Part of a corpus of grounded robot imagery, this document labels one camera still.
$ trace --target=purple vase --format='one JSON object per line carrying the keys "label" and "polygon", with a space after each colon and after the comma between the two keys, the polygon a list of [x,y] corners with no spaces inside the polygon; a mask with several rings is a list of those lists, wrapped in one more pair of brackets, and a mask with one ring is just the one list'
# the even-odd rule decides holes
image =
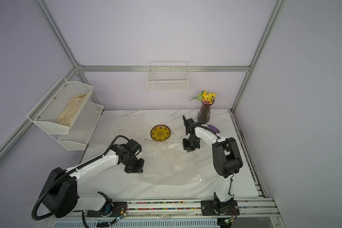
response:
{"label": "purple vase", "polygon": [[210,106],[212,104],[203,104],[201,103],[201,108],[198,113],[198,121],[202,121],[204,123],[207,123],[210,121]]}

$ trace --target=beige cloth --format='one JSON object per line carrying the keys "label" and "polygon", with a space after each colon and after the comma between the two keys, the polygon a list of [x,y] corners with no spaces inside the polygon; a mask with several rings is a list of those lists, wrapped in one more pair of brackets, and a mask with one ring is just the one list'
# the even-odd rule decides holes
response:
{"label": "beige cloth", "polygon": [[69,100],[66,108],[61,112],[55,123],[69,127],[89,93],[77,94]]}

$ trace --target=black cable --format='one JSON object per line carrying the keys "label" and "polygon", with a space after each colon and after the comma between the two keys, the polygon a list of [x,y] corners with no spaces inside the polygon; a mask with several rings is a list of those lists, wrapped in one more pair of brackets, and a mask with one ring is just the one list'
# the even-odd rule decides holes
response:
{"label": "black cable", "polygon": [[102,158],[102,157],[103,157],[103,156],[99,155],[99,156],[97,156],[97,157],[95,157],[95,158],[93,158],[93,159],[91,159],[91,160],[89,160],[89,161],[87,161],[87,162],[85,162],[85,163],[82,163],[81,165],[77,166],[76,168],[77,168],[77,169],[82,169],[83,167],[87,166],[88,164],[93,163],[93,162],[96,161],[96,160],[99,160],[99,159]]}
{"label": "black cable", "polygon": [[85,221],[85,212],[84,212],[84,211],[81,212],[81,218],[82,218],[82,223],[83,223],[83,225],[85,226],[85,228],[90,228],[90,227],[86,224],[86,221]]}
{"label": "black cable", "polygon": [[230,195],[230,196],[234,196],[234,194],[233,195],[231,195],[230,194],[230,188],[232,187],[232,177],[230,178],[230,185],[229,185],[229,190],[228,190],[228,195]]}
{"label": "black cable", "polygon": [[209,208],[207,208],[207,207],[205,207],[205,209],[208,209],[208,211],[210,211],[210,212],[212,212],[213,214],[215,214],[215,215],[219,215],[219,213],[218,212],[216,212],[216,211],[212,211],[212,210],[210,210]]}
{"label": "black cable", "polygon": [[112,143],[108,146],[108,148],[105,150],[105,152],[102,153],[103,155],[106,155],[106,154],[109,152],[109,150],[110,150],[111,147],[113,146],[115,140],[117,140],[119,137],[121,137],[121,138],[123,138],[123,139],[127,139],[128,142],[129,142],[129,139],[128,139],[127,137],[125,137],[125,136],[123,136],[123,135],[118,135],[118,136],[116,136],[116,137],[113,139]]}
{"label": "black cable", "polygon": [[37,202],[35,203],[33,210],[32,210],[32,219],[35,221],[38,220],[42,220],[45,218],[48,218],[50,216],[53,215],[52,212],[42,215],[42,216],[38,216],[37,215],[37,211],[39,208],[39,205],[42,203],[43,199],[46,197],[46,195],[58,184],[60,184],[60,182],[62,182],[65,178],[67,178],[71,173],[75,172],[77,169],[72,169],[70,171],[68,171],[67,173],[63,174],[62,176],[60,176],[59,178],[57,178],[47,189],[46,191],[44,191],[38,198]]}

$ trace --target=wire basket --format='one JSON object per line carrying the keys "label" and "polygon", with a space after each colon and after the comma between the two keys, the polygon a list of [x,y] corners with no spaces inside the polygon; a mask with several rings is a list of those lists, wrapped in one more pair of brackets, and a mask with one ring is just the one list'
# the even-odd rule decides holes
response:
{"label": "wire basket", "polygon": [[[81,107],[78,109],[76,115],[74,116],[72,122],[69,126],[56,124],[55,121],[66,108],[70,99],[72,99],[76,94],[87,93],[88,95],[84,98]],[[66,81],[59,89],[59,91],[52,97],[50,102],[39,112],[34,120],[30,119],[33,123],[39,126],[47,134],[68,134],[77,120],[79,113],[87,104],[91,94],[93,92],[93,87],[87,84],[83,84],[77,81]]]}
{"label": "wire basket", "polygon": [[189,78],[187,65],[182,66],[150,66],[147,79],[148,91],[187,91]]}
{"label": "wire basket", "polygon": [[67,150],[85,150],[103,109],[102,105],[87,102],[69,134],[60,135],[57,142]]}

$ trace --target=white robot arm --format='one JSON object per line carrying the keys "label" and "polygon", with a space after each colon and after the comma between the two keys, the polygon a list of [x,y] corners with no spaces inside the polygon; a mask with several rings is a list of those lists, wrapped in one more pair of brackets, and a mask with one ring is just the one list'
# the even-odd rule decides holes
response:
{"label": "white robot arm", "polygon": [[[232,198],[233,176],[242,167],[237,143],[233,138],[227,139],[219,136],[201,122],[195,123],[192,119],[186,120],[184,116],[183,120],[186,135],[189,135],[188,139],[183,139],[184,149],[192,151],[200,148],[199,142],[202,139],[211,146],[213,151],[213,164],[219,174],[219,179],[212,203],[214,208],[209,210],[214,210],[218,215],[228,215],[231,211],[230,208],[237,205]],[[114,144],[119,137],[127,139],[128,143]],[[133,139],[129,140],[125,136],[118,135],[105,152],[99,156],[66,170],[55,168],[48,176],[39,199],[33,207],[32,219],[41,220],[52,215],[61,218],[69,212],[85,210],[97,211],[101,216],[109,215],[114,209],[110,197],[103,192],[84,193],[78,192],[77,189],[91,177],[120,163],[125,165],[126,173],[142,173],[144,160],[136,157],[141,150],[141,145]],[[41,203],[50,210],[50,213],[43,216],[37,215]]]}
{"label": "white robot arm", "polygon": [[243,166],[237,142],[234,138],[220,136],[202,122],[194,122],[182,116],[186,135],[183,139],[183,147],[186,151],[194,151],[200,148],[200,139],[205,141],[213,151],[213,164],[218,173],[217,189],[214,193],[213,208],[202,210],[203,215],[235,215],[239,214],[237,202],[233,199],[233,178]]}
{"label": "white robot arm", "polygon": [[[127,144],[114,144],[119,137],[128,140]],[[142,173],[143,159],[136,156],[142,151],[141,145],[133,139],[118,135],[101,155],[63,170],[60,167],[51,171],[37,203],[32,210],[32,219],[41,220],[51,215],[61,218],[71,211],[92,210],[107,216],[113,210],[112,199],[103,192],[84,193],[77,189],[88,179],[114,165],[123,163],[126,173]],[[37,210],[43,203],[50,213],[38,216]]]}

